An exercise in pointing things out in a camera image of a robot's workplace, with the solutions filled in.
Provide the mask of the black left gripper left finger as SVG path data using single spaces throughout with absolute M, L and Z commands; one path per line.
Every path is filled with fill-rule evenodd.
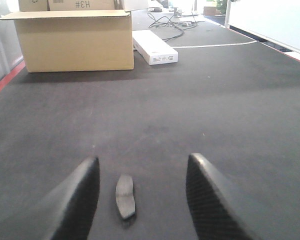
M 0 240 L 86 240 L 100 193 L 100 164 L 87 157 L 37 204 L 0 222 Z

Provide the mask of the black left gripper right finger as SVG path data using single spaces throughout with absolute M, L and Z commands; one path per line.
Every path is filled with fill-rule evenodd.
M 185 191 L 199 240 L 260 240 L 226 198 L 218 170 L 200 153 L 188 156 Z

